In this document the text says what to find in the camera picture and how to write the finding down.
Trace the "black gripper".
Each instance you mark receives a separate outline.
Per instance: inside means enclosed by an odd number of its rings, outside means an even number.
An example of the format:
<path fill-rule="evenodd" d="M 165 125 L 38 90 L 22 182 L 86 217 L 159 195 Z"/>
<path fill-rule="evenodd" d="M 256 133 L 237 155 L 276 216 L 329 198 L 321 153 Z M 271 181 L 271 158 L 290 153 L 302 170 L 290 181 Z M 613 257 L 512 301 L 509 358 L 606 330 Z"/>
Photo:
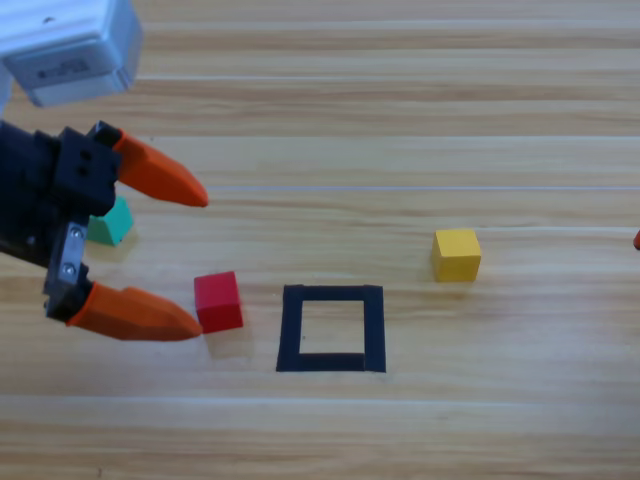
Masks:
<path fill-rule="evenodd" d="M 83 134 L 66 127 L 58 135 L 1 123 L 1 251 L 54 269 L 47 293 L 86 296 L 88 268 L 74 263 L 74 279 L 59 284 L 60 244 L 71 222 L 86 227 L 91 216 L 115 203 L 115 183 L 156 200 L 206 207 L 209 196 L 181 163 L 122 129 L 99 121 Z"/>

